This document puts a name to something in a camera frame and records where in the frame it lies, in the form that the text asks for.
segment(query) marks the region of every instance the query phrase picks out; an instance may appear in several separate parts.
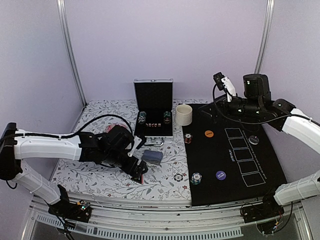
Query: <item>orange poker chip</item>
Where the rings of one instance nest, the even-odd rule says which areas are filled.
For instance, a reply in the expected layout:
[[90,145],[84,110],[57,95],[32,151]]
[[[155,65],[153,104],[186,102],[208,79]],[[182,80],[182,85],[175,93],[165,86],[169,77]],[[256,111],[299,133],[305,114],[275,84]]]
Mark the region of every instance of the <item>orange poker chip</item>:
[[207,137],[207,138],[212,138],[214,136],[214,132],[213,131],[210,131],[210,130],[207,130],[204,132],[204,135]]

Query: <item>black cable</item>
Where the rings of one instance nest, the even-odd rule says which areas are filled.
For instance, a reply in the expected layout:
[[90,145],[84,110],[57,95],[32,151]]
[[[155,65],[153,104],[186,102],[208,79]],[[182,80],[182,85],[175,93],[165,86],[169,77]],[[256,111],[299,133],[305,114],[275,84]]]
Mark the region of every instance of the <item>black cable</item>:
[[106,167],[106,168],[110,168],[110,169],[114,169],[115,168],[115,166],[107,166],[107,165],[105,165],[105,164],[103,164],[103,163],[99,163],[99,165],[101,165],[101,166],[103,166],[103,167]]
[[71,134],[71,135],[68,135],[68,136],[63,136],[62,138],[72,138],[76,135],[78,135],[78,133],[80,133],[83,129],[85,129],[89,124],[93,123],[94,121],[96,120],[99,120],[101,118],[105,118],[105,117],[114,117],[114,118],[118,118],[118,119],[121,119],[122,121],[125,122],[125,124],[128,126],[128,128],[130,129],[130,132],[131,134],[133,135],[133,130],[129,124],[129,122],[127,120],[125,120],[122,116],[118,116],[118,115],[115,115],[115,114],[103,114],[101,116],[97,116],[93,119],[91,119],[90,121],[88,121],[86,124],[84,124],[78,131],[76,131],[75,133]]
[[8,187],[11,188],[11,189],[16,189],[17,186],[18,186],[17,183],[15,183],[15,186],[11,186],[8,181],[5,181],[5,182],[6,182],[6,184],[8,185]]
[[233,98],[233,99],[241,99],[241,97],[239,97],[239,96],[233,96],[230,92],[229,92],[229,90],[227,89],[227,88],[225,88],[224,89],[224,92],[226,93],[226,94],[228,94],[231,98]]
[[244,213],[243,213],[243,207],[244,207],[245,205],[252,205],[255,209],[259,210],[259,213],[262,211],[262,209],[258,208],[257,206],[253,205],[252,203],[246,202],[245,204],[243,204],[243,205],[240,207],[240,215],[241,215],[242,217],[245,216]]
[[69,231],[67,224],[66,224],[66,220],[64,219],[64,222],[61,220],[61,218],[55,213],[55,211],[51,208],[50,204],[46,202],[46,204],[48,205],[49,209],[51,209],[51,211],[53,212],[53,214],[59,219],[59,221],[61,222],[63,229],[64,229],[64,235],[66,236],[66,238],[68,240],[75,240],[74,237],[71,235],[71,231]]
[[248,131],[248,132],[250,132],[250,133],[256,133],[256,132],[258,132],[258,131],[260,130],[260,125],[257,125],[257,129],[256,129],[256,130],[250,130],[250,129],[246,128],[242,123],[240,123],[240,124],[241,124],[241,127],[242,127],[244,130],[246,130],[246,131]]
[[275,117],[275,118],[273,118],[273,119],[270,119],[270,120],[267,120],[267,121],[261,121],[261,122],[245,122],[245,121],[239,121],[239,120],[232,119],[232,118],[227,117],[226,115],[224,115],[224,113],[219,109],[219,107],[218,107],[218,105],[217,105],[217,102],[216,102],[216,98],[215,98],[215,90],[216,90],[216,87],[217,87],[217,84],[214,85],[213,90],[212,90],[213,103],[214,103],[217,111],[221,114],[221,116],[223,116],[225,119],[228,119],[228,120],[230,120],[230,121],[233,121],[233,122],[236,122],[236,123],[240,123],[240,124],[261,125],[261,124],[268,124],[268,123],[271,123],[271,122],[273,122],[273,121],[276,121],[276,120],[279,120],[279,119],[283,119],[283,118],[287,118],[287,117],[299,117],[299,118],[308,120],[308,121],[316,124],[318,127],[320,127],[320,123],[312,120],[312,119],[309,118],[309,117],[302,116],[302,115],[299,115],[299,114],[287,114],[287,115],[278,116],[278,117]]
[[284,229],[288,225],[288,223],[290,221],[290,218],[291,218],[291,215],[292,215],[292,212],[293,212],[293,209],[294,209],[294,203],[291,202],[291,211],[290,211],[290,215],[288,217],[288,220],[285,222],[285,224],[282,226],[282,228],[279,228],[278,230],[275,230],[274,234],[280,232],[282,229]]
[[70,139],[73,138],[75,136],[77,136],[83,129],[85,129],[89,124],[93,123],[94,121],[104,118],[104,117],[114,117],[114,118],[119,118],[122,121],[125,122],[125,124],[128,126],[131,134],[133,135],[133,130],[129,124],[129,122],[127,120],[125,120],[122,116],[118,116],[115,114],[104,114],[98,117],[95,117],[93,119],[91,119],[90,121],[88,121],[86,124],[84,124],[78,131],[69,134],[69,135],[63,135],[63,136],[59,136],[56,134],[47,134],[47,133],[36,133],[36,132],[26,132],[25,134],[23,133],[16,133],[16,134],[10,134],[7,136],[4,136],[3,138],[0,139],[0,145],[3,143],[4,140],[6,139],[10,139],[10,138],[16,138],[16,137],[31,137],[31,136],[35,136],[35,137],[46,137],[46,138],[54,138],[54,139]]

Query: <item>black mat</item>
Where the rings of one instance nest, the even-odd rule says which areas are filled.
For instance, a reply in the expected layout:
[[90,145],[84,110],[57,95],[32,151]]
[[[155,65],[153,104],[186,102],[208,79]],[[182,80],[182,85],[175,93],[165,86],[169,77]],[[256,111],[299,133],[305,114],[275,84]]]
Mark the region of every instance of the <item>black mat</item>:
[[[192,206],[202,206],[263,197],[271,188],[287,183],[276,153],[262,126],[246,129],[224,118],[213,123],[199,113],[203,104],[190,104],[192,124],[183,127],[192,142],[185,144],[189,179],[202,175],[201,183],[190,183]],[[214,136],[208,138],[205,131]],[[257,136],[258,145],[248,138]]]

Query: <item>cable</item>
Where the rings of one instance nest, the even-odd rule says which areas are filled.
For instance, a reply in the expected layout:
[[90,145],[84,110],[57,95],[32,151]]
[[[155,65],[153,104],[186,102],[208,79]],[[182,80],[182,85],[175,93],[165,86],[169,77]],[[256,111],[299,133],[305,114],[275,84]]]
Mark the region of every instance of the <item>cable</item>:
[[282,228],[275,230],[274,234],[280,232],[282,229],[284,229],[288,225],[290,218],[291,218],[291,215],[292,215],[292,212],[293,212],[293,209],[294,209],[294,203],[291,202],[291,210],[290,210],[290,215],[288,217],[288,220],[285,222],[285,224],[282,226]]
[[8,181],[5,181],[5,182],[6,182],[6,184],[8,185],[8,187],[11,188],[11,189],[16,189],[17,186],[18,186],[18,183],[15,183],[15,186],[10,186],[10,184],[9,184]]
[[103,114],[101,116],[97,116],[93,119],[91,119],[90,121],[88,121],[86,124],[84,124],[78,131],[76,131],[74,134],[77,135],[78,133],[80,133],[83,129],[85,129],[89,124],[93,123],[96,120],[99,120],[101,118],[105,118],[105,117],[114,117],[114,118],[118,118],[121,119],[122,121],[125,122],[125,124],[128,126],[128,128],[130,129],[131,134],[133,134],[133,130],[129,124],[129,122],[127,120],[125,120],[122,116],[119,115],[115,115],[115,114]]
[[309,117],[302,116],[302,115],[299,115],[299,114],[287,114],[287,115],[278,116],[278,117],[275,117],[275,118],[273,118],[273,119],[270,119],[270,120],[267,120],[267,121],[261,121],[261,122],[245,122],[245,121],[240,121],[240,120],[232,119],[232,118],[227,117],[226,115],[224,115],[224,113],[219,109],[219,107],[218,107],[218,105],[217,105],[217,102],[216,102],[216,97],[215,97],[216,87],[217,87],[217,84],[214,85],[213,90],[212,90],[213,103],[214,103],[217,111],[218,111],[225,119],[228,119],[228,120],[230,120],[230,121],[233,121],[233,122],[236,122],[236,123],[240,123],[240,124],[262,125],[262,124],[268,124],[268,123],[271,123],[271,122],[273,122],[273,121],[276,121],[276,120],[279,120],[279,119],[283,119],[283,118],[287,118],[287,117],[299,117],[299,118],[308,120],[308,121],[316,124],[318,127],[320,127],[320,123],[312,120],[312,119],[309,118]]
[[256,133],[256,132],[258,132],[258,131],[260,130],[260,125],[256,125],[256,127],[257,127],[256,130],[249,130],[249,129],[246,128],[242,123],[240,123],[240,124],[241,124],[241,127],[242,127],[244,130],[246,130],[246,131],[248,131],[248,132],[250,132],[250,133]]
[[227,88],[224,89],[224,92],[228,94],[232,99],[241,99],[239,96],[233,96]]
[[69,231],[69,229],[68,229],[68,225],[69,225],[69,227],[71,226],[71,224],[69,223],[69,222],[67,222],[65,219],[63,219],[64,220],[64,222],[61,220],[61,218],[55,213],[55,211],[51,208],[51,206],[50,206],[50,204],[49,203],[47,203],[47,202],[45,202],[47,205],[48,205],[48,207],[49,207],[49,209],[53,212],[53,214],[59,219],[59,221],[61,222],[61,224],[62,224],[62,226],[63,226],[63,229],[64,229],[64,235],[66,236],[66,238],[68,239],[68,240],[75,240],[74,239],[74,237],[71,235],[71,231]]
[[36,133],[36,132],[26,132],[25,134],[23,133],[16,133],[16,134],[10,134],[10,135],[7,135],[7,136],[4,136],[3,138],[0,139],[0,145],[3,143],[4,140],[6,139],[10,139],[10,138],[16,138],[16,137],[31,137],[31,136],[34,136],[34,137],[45,137],[45,138],[54,138],[54,139],[70,139],[70,138],[73,138],[75,136],[77,136],[83,129],[85,129],[89,124],[93,123],[94,121],[98,120],[98,119],[101,119],[101,118],[105,118],[105,117],[114,117],[114,118],[118,118],[118,119],[121,119],[122,121],[125,122],[125,124],[128,126],[131,134],[133,135],[133,130],[129,124],[129,122],[127,120],[125,120],[122,116],[118,116],[118,115],[115,115],[115,114],[104,114],[104,115],[101,115],[101,116],[97,116],[93,119],[91,119],[90,121],[88,121],[86,124],[84,124],[78,131],[72,133],[72,134],[69,134],[69,135],[64,135],[64,136],[59,136],[59,135],[54,135],[54,134],[47,134],[47,133]]
[[[285,224],[282,226],[282,228],[277,229],[278,225],[280,225],[280,224],[276,224],[275,226],[273,226],[272,228],[270,228],[270,229],[269,229],[268,231],[266,231],[265,233],[263,233],[263,232],[262,232],[263,230],[262,230],[262,229],[259,229],[258,226],[256,226],[256,228],[258,229],[258,231],[259,231],[260,233],[262,233],[262,234],[265,235],[265,236],[274,235],[274,234],[280,232],[281,230],[283,230],[283,229],[288,225],[288,223],[289,223],[289,221],[290,221],[290,219],[291,219],[291,216],[292,216],[293,209],[294,209],[294,203],[291,202],[291,210],[290,210],[289,217],[288,217],[287,221],[285,222]],[[281,212],[280,212],[280,218],[279,218],[279,220],[277,221],[277,223],[279,223],[282,218],[283,218],[283,215],[282,215]]]
[[115,168],[115,166],[107,166],[107,165],[105,165],[105,164],[103,164],[103,163],[100,163],[99,165],[101,165],[101,166],[103,166],[103,167],[106,167],[106,168],[110,168],[110,169],[114,169]]
[[259,211],[259,215],[260,215],[261,217],[264,217],[264,216],[262,216],[261,213],[260,213],[260,212],[262,211],[262,209],[258,208],[257,206],[253,205],[253,204],[250,203],[250,202],[246,202],[245,204],[243,204],[243,205],[240,207],[240,215],[241,215],[242,217],[245,216],[244,213],[243,213],[243,207],[244,207],[245,205],[252,205],[255,209],[257,209],[257,210]]

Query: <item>printed rectangle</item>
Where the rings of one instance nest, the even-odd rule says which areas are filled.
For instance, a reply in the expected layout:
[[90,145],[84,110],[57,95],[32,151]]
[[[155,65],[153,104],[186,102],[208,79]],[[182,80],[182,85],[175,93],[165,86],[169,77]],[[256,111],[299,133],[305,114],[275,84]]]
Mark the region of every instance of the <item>printed rectangle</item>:
[[260,172],[242,175],[242,178],[247,187],[253,187],[266,183]]
[[224,130],[229,139],[244,137],[240,128],[225,128]]
[[229,139],[230,145],[233,149],[244,149],[248,148],[248,144],[246,140],[241,137],[241,138],[231,138]]
[[249,148],[233,149],[234,157],[237,161],[254,159]]
[[238,161],[241,174],[251,174],[258,172],[258,166],[254,160],[249,161]]

